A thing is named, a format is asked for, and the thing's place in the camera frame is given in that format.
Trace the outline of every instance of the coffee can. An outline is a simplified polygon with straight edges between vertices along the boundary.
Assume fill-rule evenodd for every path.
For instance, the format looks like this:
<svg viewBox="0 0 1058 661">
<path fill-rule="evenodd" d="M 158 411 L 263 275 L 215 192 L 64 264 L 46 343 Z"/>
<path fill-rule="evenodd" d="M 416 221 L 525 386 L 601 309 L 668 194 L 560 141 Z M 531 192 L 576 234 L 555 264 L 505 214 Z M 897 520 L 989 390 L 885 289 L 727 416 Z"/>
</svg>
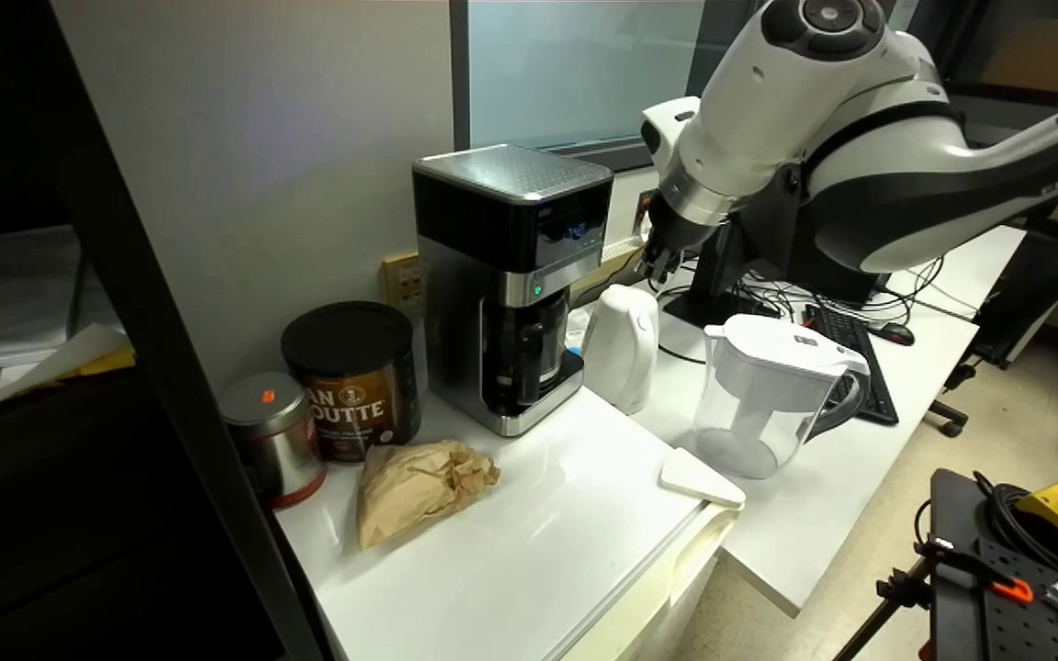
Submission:
<svg viewBox="0 0 1058 661">
<path fill-rule="evenodd" d="M 319 451 L 361 465 L 370 444 L 418 434 L 412 320 L 379 303 L 340 303 L 286 324 L 281 353 L 303 384 Z"/>
</svg>

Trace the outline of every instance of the white wall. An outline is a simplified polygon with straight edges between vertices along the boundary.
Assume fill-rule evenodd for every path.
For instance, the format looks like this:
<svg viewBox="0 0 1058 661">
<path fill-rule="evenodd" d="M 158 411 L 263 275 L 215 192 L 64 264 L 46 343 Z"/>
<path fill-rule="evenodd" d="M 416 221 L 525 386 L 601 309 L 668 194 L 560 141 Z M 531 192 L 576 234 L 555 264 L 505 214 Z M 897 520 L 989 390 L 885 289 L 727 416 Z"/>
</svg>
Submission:
<svg viewBox="0 0 1058 661">
<path fill-rule="evenodd" d="M 447 0 L 57 0 L 215 386 L 416 248 L 452 147 Z"/>
</svg>

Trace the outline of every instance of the red object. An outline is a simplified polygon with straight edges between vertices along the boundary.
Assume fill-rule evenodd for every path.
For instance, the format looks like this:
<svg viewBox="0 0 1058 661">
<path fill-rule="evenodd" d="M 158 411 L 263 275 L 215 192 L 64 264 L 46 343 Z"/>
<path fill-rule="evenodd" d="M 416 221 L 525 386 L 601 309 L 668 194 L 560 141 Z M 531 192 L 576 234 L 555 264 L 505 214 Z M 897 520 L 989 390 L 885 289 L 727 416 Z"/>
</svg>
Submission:
<svg viewBox="0 0 1058 661">
<path fill-rule="evenodd" d="M 304 504 L 319 485 L 323 485 L 323 473 L 326 472 L 319 472 L 310 485 L 303 485 L 299 494 L 283 494 L 283 495 L 277 495 L 274 499 L 274 512 L 286 512 L 286 506 L 294 506 L 294 504 Z"/>
<path fill-rule="evenodd" d="M 1029 580 L 1010 580 L 1010 584 L 994 584 L 997 595 L 1019 603 L 1019 608 L 1034 608 L 1035 603 L 1035 593 Z"/>
</svg>

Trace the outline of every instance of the coffee maker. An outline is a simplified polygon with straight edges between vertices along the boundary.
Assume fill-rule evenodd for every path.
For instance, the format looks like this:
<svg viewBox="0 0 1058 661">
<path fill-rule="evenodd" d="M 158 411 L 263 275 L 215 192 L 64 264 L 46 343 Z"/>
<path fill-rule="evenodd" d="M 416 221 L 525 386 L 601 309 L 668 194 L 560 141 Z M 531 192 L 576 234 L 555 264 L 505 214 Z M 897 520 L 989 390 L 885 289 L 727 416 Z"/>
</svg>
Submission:
<svg viewBox="0 0 1058 661">
<path fill-rule="evenodd" d="M 603 264 L 610 168 L 498 145 L 412 178 L 430 390 L 521 436 L 582 386 L 571 287 Z"/>
</svg>

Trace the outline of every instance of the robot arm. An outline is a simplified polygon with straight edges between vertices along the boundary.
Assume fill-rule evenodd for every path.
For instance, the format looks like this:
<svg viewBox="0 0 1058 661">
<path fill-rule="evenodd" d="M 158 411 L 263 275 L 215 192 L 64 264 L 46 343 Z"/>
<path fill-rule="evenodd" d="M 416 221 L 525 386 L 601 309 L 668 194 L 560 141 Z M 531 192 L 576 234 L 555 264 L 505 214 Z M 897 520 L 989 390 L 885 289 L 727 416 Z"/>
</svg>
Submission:
<svg viewBox="0 0 1058 661">
<path fill-rule="evenodd" d="M 642 119 L 661 172 L 646 275 L 744 218 L 785 167 L 801 168 L 799 231 L 855 274 L 930 263 L 1058 200 L 1058 113 L 965 147 L 930 52 L 885 31 L 877 0 L 768 0 L 701 100 Z"/>
</svg>

